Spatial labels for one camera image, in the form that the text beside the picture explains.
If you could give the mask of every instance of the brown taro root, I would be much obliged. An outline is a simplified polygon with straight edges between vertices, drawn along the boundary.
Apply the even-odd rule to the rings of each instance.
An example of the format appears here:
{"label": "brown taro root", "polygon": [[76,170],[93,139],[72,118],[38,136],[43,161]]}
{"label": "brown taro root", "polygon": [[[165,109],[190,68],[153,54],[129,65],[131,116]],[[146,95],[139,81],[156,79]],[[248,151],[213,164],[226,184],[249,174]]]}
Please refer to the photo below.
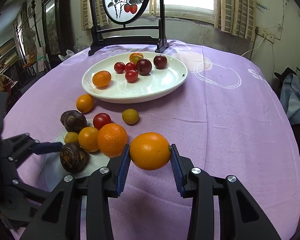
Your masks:
{"label": "brown taro root", "polygon": [[89,161],[89,154],[77,143],[65,144],[59,154],[62,167],[70,173],[83,171]]}
{"label": "brown taro root", "polygon": [[66,128],[67,132],[79,133],[88,125],[86,117],[77,110],[64,112],[61,115],[60,121]]}

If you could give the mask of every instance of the dark wooden cabinet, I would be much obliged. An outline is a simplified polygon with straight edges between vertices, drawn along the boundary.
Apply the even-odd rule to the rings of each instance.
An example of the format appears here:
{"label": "dark wooden cabinet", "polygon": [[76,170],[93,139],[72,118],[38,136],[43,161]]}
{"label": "dark wooden cabinet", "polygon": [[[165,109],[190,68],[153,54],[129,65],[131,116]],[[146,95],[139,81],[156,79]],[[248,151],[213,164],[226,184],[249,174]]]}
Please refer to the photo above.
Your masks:
{"label": "dark wooden cabinet", "polygon": [[58,55],[73,50],[70,0],[42,0],[42,26],[50,65],[61,63]]}

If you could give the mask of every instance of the plate rim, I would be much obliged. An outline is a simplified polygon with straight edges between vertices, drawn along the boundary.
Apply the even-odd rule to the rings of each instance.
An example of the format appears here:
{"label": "plate rim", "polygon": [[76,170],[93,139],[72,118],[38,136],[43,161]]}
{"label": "plate rim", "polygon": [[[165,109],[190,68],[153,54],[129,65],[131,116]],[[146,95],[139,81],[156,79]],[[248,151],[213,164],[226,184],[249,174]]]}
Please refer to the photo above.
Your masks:
{"label": "plate rim", "polygon": [[93,64],[90,68],[88,68],[88,70],[83,74],[82,79],[81,79],[81,86],[82,86],[83,90],[86,91],[89,95],[91,95],[91,96],[93,96],[93,97],[95,97],[95,98],[101,99],[101,100],[102,100],[102,99],[113,99],[113,100],[117,100],[117,101],[122,101],[122,100],[134,99],[134,98],[145,98],[145,97],[149,97],[149,96],[156,96],[156,95],[158,95],[158,94],[160,94],[160,93],[162,93],[162,92],[164,92],[164,91],[170,90],[170,89],[172,89],[172,88],[174,88],[174,87],[178,88],[179,86],[181,86],[181,85],[186,81],[186,78],[188,77],[188,72],[189,72],[189,71],[188,71],[188,68],[186,67],[186,65],[185,65],[181,60],[179,60],[179,59],[177,59],[177,58],[175,58],[175,57],[173,57],[173,56],[170,56],[170,55],[167,55],[167,54],[163,54],[163,53],[157,53],[157,52],[152,52],[152,51],[138,51],[138,52],[140,52],[140,53],[151,53],[151,54],[156,54],[156,55],[164,55],[164,56],[172,57],[173,59],[179,61],[179,62],[184,66],[184,68],[185,68],[185,70],[186,70],[186,74],[185,74],[185,76],[183,77],[183,79],[181,79],[177,84],[175,84],[175,85],[172,86],[171,88],[166,89],[166,90],[162,90],[162,91],[157,91],[157,92],[154,92],[154,93],[152,93],[152,94],[142,95],[142,96],[130,96],[130,97],[125,97],[125,98],[109,97],[109,96],[103,96],[103,95],[100,95],[100,94],[96,94],[96,93],[93,93],[93,92],[91,92],[91,91],[87,91],[87,90],[85,89],[85,86],[84,86],[84,84],[83,84],[83,78],[85,77],[85,75],[87,74],[87,72],[88,72],[90,69],[92,69],[96,64],[98,64],[98,63],[100,63],[100,62],[102,62],[102,61],[104,61],[104,60],[107,60],[107,59],[109,59],[109,58],[111,58],[111,57],[116,57],[116,56],[118,56],[118,55],[125,55],[125,54],[132,54],[132,53],[134,53],[134,52],[126,52],[126,53],[121,53],[121,54],[113,55],[113,56],[111,56],[111,57],[106,57],[106,58],[104,58],[103,60],[100,60],[99,62]]}

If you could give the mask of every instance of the blue cloth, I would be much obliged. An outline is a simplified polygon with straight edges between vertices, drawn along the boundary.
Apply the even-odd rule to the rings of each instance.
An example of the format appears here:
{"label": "blue cloth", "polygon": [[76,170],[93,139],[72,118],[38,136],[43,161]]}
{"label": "blue cloth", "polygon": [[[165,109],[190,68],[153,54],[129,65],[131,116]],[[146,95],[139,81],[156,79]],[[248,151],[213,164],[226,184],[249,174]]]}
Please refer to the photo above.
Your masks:
{"label": "blue cloth", "polygon": [[283,81],[280,102],[290,124],[300,124],[300,78],[293,73]]}

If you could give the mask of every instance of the tablecloth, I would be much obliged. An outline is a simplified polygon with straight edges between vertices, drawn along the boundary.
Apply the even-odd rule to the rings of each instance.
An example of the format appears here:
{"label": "tablecloth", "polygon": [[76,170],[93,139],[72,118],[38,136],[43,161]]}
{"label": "tablecloth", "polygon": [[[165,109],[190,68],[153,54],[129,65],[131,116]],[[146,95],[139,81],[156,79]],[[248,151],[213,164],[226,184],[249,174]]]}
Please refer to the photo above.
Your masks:
{"label": "tablecloth", "polygon": [[[60,115],[75,109],[77,97],[84,94],[81,78],[89,67],[116,54],[154,50],[149,45],[116,45],[91,57],[89,49],[77,53],[20,98],[4,119],[3,138],[29,132],[42,142],[53,140],[63,130]],[[300,215],[300,158],[285,112],[260,69],[244,57],[181,41],[170,41],[164,53],[189,69],[182,86],[139,104],[96,100],[87,119],[106,112],[127,130],[129,142],[141,133],[158,132],[210,175],[237,176],[281,239],[290,239]],[[139,111],[137,125],[122,121],[127,108]],[[42,187],[37,181],[42,165],[42,156],[32,155],[18,173],[25,183]],[[170,165],[143,171],[131,163],[124,192],[109,199],[109,207],[114,239],[186,239],[191,199],[180,197]],[[215,239],[219,229],[216,220]]]}

